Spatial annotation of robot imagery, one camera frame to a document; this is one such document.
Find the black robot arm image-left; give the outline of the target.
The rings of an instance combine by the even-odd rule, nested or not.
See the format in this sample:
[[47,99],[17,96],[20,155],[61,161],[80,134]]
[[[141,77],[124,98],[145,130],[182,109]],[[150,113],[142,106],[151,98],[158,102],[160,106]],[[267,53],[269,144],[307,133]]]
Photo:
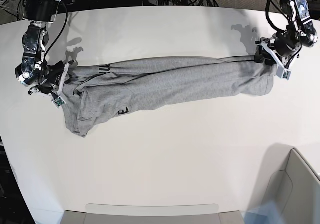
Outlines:
[[46,56],[50,47],[47,25],[53,23],[63,0],[26,0],[26,10],[23,15],[30,24],[22,37],[23,56],[21,63],[15,69],[17,80],[29,87],[28,94],[40,93],[60,107],[65,103],[62,98],[64,83],[68,70],[74,60],[59,61],[49,65]]

